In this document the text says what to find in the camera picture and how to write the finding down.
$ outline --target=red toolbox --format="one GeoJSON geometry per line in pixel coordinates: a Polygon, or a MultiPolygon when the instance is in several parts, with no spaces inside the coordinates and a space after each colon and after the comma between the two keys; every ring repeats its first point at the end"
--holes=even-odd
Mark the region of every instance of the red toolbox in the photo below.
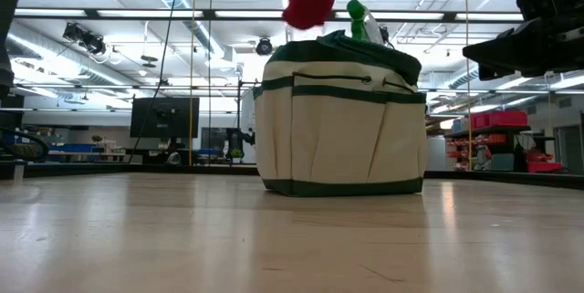
{"type": "Polygon", "coordinates": [[[527,162],[529,173],[539,173],[561,169],[562,164],[556,162],[527,162]]]}
{"type": "Polygon", "coordinates": [[[471,126],[473,129],[486,128],[489,124],[489,114],[477,114],[471,117],[471,126]]]}
{"type": "Polygon", "coordinates": [[[489,117],[488,126],[527,126],[527,114],[524,111],[496,111],[487,115],[489,117]]]}

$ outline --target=desk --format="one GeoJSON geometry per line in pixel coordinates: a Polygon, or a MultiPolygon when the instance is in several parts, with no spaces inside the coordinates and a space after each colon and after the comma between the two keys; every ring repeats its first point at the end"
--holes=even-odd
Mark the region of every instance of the desk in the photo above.
{"type": "Polygon", "coordinates": [[[65,156],[65,162],[71,162],[71,159],[73,157],[76,157],[78,161],[81,161],[81,159],[84,156],[98,156],[100,157],[100,159],[105,158],[106,160],[109,157],[113,158],[114,162],[123,162],[124,161],[124,156],[126,156],[124,153],[118,153],[118,152],[58,152],[58,151],[51,151],[48,153],[49,156],[65,156]]]}

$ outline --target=ceiling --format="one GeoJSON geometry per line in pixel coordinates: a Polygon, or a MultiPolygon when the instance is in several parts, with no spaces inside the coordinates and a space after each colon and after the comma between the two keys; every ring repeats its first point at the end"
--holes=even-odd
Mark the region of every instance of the ceiling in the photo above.
{"type": "MultiPolygon", "coordinates": [[[[183,0],[180,6],[194,7],[196,10],[204,9],[261,9],[282,10],[287,6],[287,0],[183,0]]],[[[334,9],[342,10],[349,0],[336,0],[334,9]]],[[[465,0],[360,0],[370,10],[391,11],[438,11],[438,12],[463,12],[466,9],[465,0]]],[[[20,0],[19,8],[78,8],[78,9],[168,9],[169,0],[20,0]]],[[[517,13],[516,0],[468,0],[469,11],[481,12],[514,12],[517,13]]],[[[30,43],[48,48],[52,54],[42,59],[28,61],[26,58],[18,59],[21,65],[39,71],[40,68],[50,68],[51,74],[61,75],[63,83],[82,85],[150,85],[155,86],[161,74],[169,79],[169,83],[175,86],[189,85],[191,76],[191,61],[193,62],[194,85],[210,86],[209,89],[194,91],[195,96],[209,97],[207,101],[212,110],[235,110],[236,86],[239,79],[253,82],[261,80],[263,66],[267,57],[258,56],[254,49],[260,37],[269,37],[275,47],[287,42],[287,32],[294,40],[312,39],[335,30],[345,29],[350,31],[349,22],[327,22],[323,27],[316,27],[308,32],[290,29],[284,23],[276,20],[258,21],[199,21],[200,27],[208,32],[213,42],[216,42],[225,51],[224,61],[214,59],[209,63],[208,54],[205,52],[205,43],[195,39],[194,46],[197,52],[193,53],[192,34],[189,28],[190,18],[183,21],[172,21],[170,30],[167,21],[153,20],[148,23],[143,20],[91,20],[91,19],[47,19],[47,18],[18,18],[15,20],[13,31],[17,29],[19,34],[26,37],[30,43]],[[104,41],[115,53],[107,53],[104,57],[89,59],[88,53],[76,44],[71,45],[63,35],[67,22],[79,23],[85,29],[96,35],[104,37],[104,41]],[[146,55],[162,59],[165,48],[164,42],[168,30],[168,47],[166,48],[165,61],[155,63],[156,68],[144,68],[145,63],[141,56],[146,55]],[[67,71],[68,66],[61,66],[59,59],[63,57],[74,58],[79,68],[74,73],[59,73],[67,71]],[[98,70],[103,75],[87,75],[91,70],[98,70]],[[81,76],[75,81],[70,77],[81,76]],[[108,80],[112,75],[118,83],[108,80]]],[[[466,74],[466,61],[462,56],[462,48],[468,38],[471,44],[483,42],[496,37],[499,33],[513,28],[513,24],[471,24],[469,27],[461,24],[439,23],[384,23],[388,27],[390,35],[397,49],[417,57],[422,63],[422,74],[419,80],[421,89],[448,88],[461,73],[466,74]]],[[[500,82],[490,82],[481,85],[477,79],[472,82],[472,87],[477,89],[496,89],[505,82],[518,77],[512,77],[500,82]]],[[[39,83],[38,80],[20,77],[18,82],[39,83]]],[[[541,83],[540,79],[522,82],[521,86],[541,83]]],[[[92,95],[95,91],[79,89],[48,89],[50,93],[44,93],[45,98],[53,95],[57,99],[67,99],[75,95],[92,95]]],[[[128,98],[136,91],[123,90],[101,91],[101,94],[114,99],[122,99],[129,102],[128,98]]],[[[39,95],[35,89],[16,89],[16,93],[29,96],[39,95]]],[[[165,96],[186,95],[188,90],[164,90],[165,96]]],[[[151,90],[141,93],[142,96],[151,95],[151,90]]],[[[452,103],[452,96],[441,98],[435,93],[429,97],[435,98],[434,105],[452,103]]]]}

